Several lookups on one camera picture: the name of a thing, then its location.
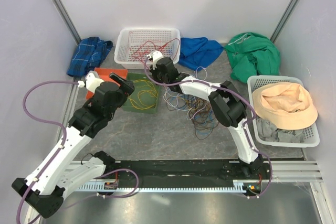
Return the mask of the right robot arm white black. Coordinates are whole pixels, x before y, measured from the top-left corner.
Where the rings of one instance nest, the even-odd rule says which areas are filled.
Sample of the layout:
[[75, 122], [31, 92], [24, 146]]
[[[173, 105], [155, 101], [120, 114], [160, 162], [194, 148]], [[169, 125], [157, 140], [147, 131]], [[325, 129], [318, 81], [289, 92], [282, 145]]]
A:
[[181, 73], [171, 58], [163, 56], [147, 56], [144, 70], [155, 84], [168, 87], [175, 93], [191, 95], [208, 102], [216, 120], [227, 127], [233, 137], [238, 150], [241, 174], [251, 179], [259, 173], [263, 157], [252, 140], [246, 113], [247, 108], [253, 110], [253, 107], [231, 82], [207, 82]]

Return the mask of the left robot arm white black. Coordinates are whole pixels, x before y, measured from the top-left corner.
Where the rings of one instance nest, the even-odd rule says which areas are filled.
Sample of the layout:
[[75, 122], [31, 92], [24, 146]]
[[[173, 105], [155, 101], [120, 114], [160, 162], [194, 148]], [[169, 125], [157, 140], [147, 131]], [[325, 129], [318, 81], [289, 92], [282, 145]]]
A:
[[109, 77], [110, 82], [103, 81], [91, 71], [84, 81], [75, 83], [92, 92], [93, 96], [73, 113], [66, 126], [56, 123], [62, 130], [58, 143], [30, 175], [16, 178], [12, 183], [12, 188], [22, 198], [17, 210], [17, 223], [20, 223], [24, 203], [28, 203], [38, 217], [47, 219], [80, 186], [92, 179], [111, 178], [114, 175], [116, 161], [104, 151], [95, 153], [85, 164], [66, 172], [75, 156], [108, 125], [115, 111], [135, 91], [132, 81], [115, 73]]

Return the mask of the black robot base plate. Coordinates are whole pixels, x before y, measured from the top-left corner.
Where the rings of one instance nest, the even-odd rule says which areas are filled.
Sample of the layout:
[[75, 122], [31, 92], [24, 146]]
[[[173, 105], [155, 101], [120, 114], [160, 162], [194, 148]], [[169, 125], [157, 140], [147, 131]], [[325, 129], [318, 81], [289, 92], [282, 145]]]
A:
[[232, 187], [235, 180], [258, 182], [270, 178], [268, 163], [260, 164], [253, 172], [238, 160], [191, 159], [191, 160], [143, 160], [119, 161], [108, 165], [104, 174], [119, 169], [104, 179], [117, 179], [120, 187], [134, 187], [139, 177], [139, 188], [210, 188]]

